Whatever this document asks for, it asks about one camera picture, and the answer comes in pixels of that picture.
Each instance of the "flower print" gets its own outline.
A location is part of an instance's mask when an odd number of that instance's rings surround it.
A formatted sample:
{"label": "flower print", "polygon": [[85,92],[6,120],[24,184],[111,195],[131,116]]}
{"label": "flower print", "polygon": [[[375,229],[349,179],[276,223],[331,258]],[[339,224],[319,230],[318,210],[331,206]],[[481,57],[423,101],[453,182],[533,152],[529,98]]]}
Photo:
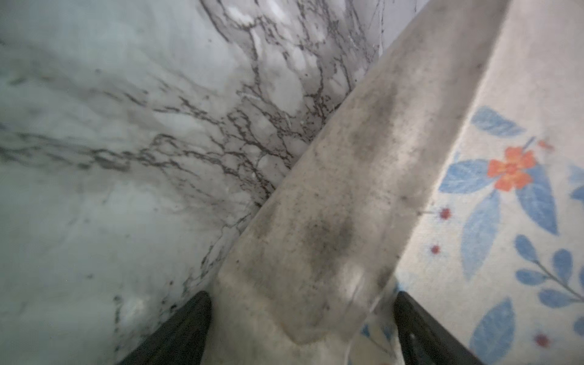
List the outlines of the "flower print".
{"label": "flower print", "polygon": [[450,210],[450,208],[445,207],[440,209],[438,215],[440,216],[441,220],[447,221],[448,219],[450,219],[450,217],[452,217],[452,211]]}
{"label": "flower print", "polygon": [[432,247],[430,247],[430,252],[433,255],[438,255],[440,253],[440,246],[439,245],[433,245]]}
{"label": "flower print", "polygon": [[521,147],[507,147],[505,160],[505,162],[496,159],[489,161],[487,176],[490,178],[500,176],[495,183],[496,189],[504,192],[510,191],[513,187],[522,189],[533,181],[533,178],[524,171],[536,165],[533,151],[524,153]]}
{"label": "flower print", "polygon": [[547,349],[550,346],[551,340],[545,334],[538,333],[533,337],[533,342],[535,342],[537,346]]}
{"label": "flower print", "polygon": [[553,151],[555,150],[554,146],[552,146],[551,144],[549,144],[548,142],[544,141],[544,140],[540,140],[537,145],[541,148],[543,148],[544,150],[548,150],[548,151]]}

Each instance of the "orange flower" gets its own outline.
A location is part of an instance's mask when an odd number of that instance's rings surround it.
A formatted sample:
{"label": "orange flower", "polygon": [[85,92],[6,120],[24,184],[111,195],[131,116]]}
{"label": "orange flower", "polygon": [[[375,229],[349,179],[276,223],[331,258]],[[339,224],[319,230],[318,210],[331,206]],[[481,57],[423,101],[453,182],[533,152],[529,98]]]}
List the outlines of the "orange flower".
{"label": "orange flower", "polygon": [[530,169],[536,165],[536,159],[533,157],[533,151],[523,153],[521,147],[507,147],[505,150],[505,160],[502,162],[496,159],[489,161],[487,176],[495,178],[502,175],[495,183],[495,188],[510,191],[513,186],[522,189],[525,185],[531,183],[533,179],[524,172],[524,169]]}

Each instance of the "blue leaf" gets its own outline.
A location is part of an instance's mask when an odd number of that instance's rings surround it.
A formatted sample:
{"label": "blue leaf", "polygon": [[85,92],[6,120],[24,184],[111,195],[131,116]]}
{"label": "blue leaf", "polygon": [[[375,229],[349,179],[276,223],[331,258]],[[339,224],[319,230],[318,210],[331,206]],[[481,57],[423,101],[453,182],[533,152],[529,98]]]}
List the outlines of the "blue leaf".
{"label": "blue leaf", "polygon": [[574,332],[584,337],[584,317],[580,317],[574,322]]}
{"label": "blue leaf", "polygon": [[363,336],[367,337],[367,338],[368,338],[369,336],[371,336],[371,335],[369,334],[369,325],[368,325],[368,324],[364,324],[364,325],[363,325],[363,328],[361,328],[361,334],[362,334]]}
{"label": "blue leaf", "polygon": [[474,275],[489,254],[497,236],[499,218],[499,192],[494,190],[477,205],[463,227],[460,251],[467,279]]}
{"label": "blue leaf", "polygon": [[381,331],[385,335],[385,339],[388,340],[388,341],[391,341],[391,337],[394,335],[393,328],[390,328],[388,326],[384,326]]}
{"label": "blue leaf", "polygon": [[552,259],[555,273],[564,284],[568,284],[572,277],[572,254],[565,249],[557,250]]}
{"label": "blue leaf", "polygon": [[584,183],[584,169],[578,166],[570,166],[570,182],[572,184]]}
{"label": "blue leaf", "polygon": [[526,169],[525,172],[531,175],[533,182],[516,190],[521,207],[537,225],[557,235],[555,201],[551,194],[550,180],[543,166],[538,164],[531,169]]}
{"label": "blue leaf", "polygon": [[580,286],[584,289],[584,266],[580,269]]}
{"label": "blue leaf", "polygon": [[518,270],[515,273],[515,276],[517,277],[517,280],[525,285],[539,285],[548,279],[546,275],[543,275],[539,271],[527,269]]}
{"label": "blue leaf", "polygon": [[537,257],[536,249],[527,237],[520,234],[515,237],[515,249],[527,261],[537,262],[539,258]]}
{"label": "blue leaf", "polygon": [[489,162],[486,159],[471,159],[451,164],[440,184],[442,193],[468,194],[476,192],[493,182],[486,175]]}
{"label": "blue leaf", "polygon": [[554,289],[543,289],[537,296],[543,305],[550,308],[562,308],[573,303],[571,296]]}
{"label": "blue leaf", "polygon": [[570,198],[584,202],[584,186],[581,186],[576,190],[572,191],[572,194],[570,194]]}
{"label": "blue leaf", "polygon": [[525,132],[515,122],[503,118],[499,113],[488,106],[481,106],[472,116],[471,123],[480,130],[497,137],[515,137]]}
{"label": "blue leaf", "polygon": [[475,328],[469,348],[477,357],[491,365],[504,358],[515,336],[515,313],[511,299],[494,306]]}

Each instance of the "marble surface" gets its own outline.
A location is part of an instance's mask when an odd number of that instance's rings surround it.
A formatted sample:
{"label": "marble surface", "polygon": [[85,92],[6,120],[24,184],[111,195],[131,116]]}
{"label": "marble surface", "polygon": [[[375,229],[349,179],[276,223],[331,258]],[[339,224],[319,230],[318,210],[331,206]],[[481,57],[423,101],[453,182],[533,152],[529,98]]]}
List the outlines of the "marble surface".
{"label": "marble surface", "polygon": [[132,350],[423,3],[3,1],[2,358]]}

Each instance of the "leaf branch print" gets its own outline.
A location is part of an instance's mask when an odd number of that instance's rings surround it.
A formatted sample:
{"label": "leaf branch print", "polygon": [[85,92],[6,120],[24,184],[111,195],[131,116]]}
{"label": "leaf branch print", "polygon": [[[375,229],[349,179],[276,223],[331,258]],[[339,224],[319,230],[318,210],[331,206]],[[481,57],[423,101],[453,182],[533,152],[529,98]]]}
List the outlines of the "leaf branch print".
{"label": "leaf branch print", "polygon": [[[552,280],[565,290],[565,292],[550,288],[540,290],[537,293],[537,297],[543,305],[550,308],[563,308],[573,303],[584,303],[584,296],[574,290],[569,284],[573,269],[572,254],[570,251],[559,249],[554,253],[552,266],[555,273],[553,273],[540,262],[535,247],[524,235],[518,235],[515,238],[515,250],[517,250],[517,253],[523,259],[534,263],[540,270],[518,270],[515,273],[515,277],[519,282],[529,286],[537,286],[547,280]],[[584,266],[580,269],[579,281],[580,286],[584,288]],[[580,317],[574,322],[573,329],[578,335],[584,337],[584,317]]]}
{"label": "leaf branch print", "polygon": [[584,203],[584,186],[582,185],[584,183],[584,169],[575,165],[571,165],[570,172],[570,182],[572,184],[580,185],[574,191],[572,191],[570,198],[574,200],[580,200],[582,203]]}
{"label": "leaf branch print", "polygon": [[[502,117],[488,106],[480,107],[471,124],[495,137],[516,137],[525,129]],[[558,235],[555,199],[550,180],[533,150],[533,136],[523,146],[509,146],[503,159],[469,159],[454,162],[447,170],[438,191],[447,194],[473,194],[487,186],[494,190],[481,201],[467,218],[461,236],[461,258],[464,276],[470,280],[487,259],[499,232],[500,195],[513,191],[527,216],[547,232]],[[545,277],[537,272],[519,274],[524,283],[540,284]]]}
{"label": "leaf branch print", "polygon": [[510,298],[489,310],[475,328],[468,348],[486,365],[507,355],[515,337],[515,311]]}

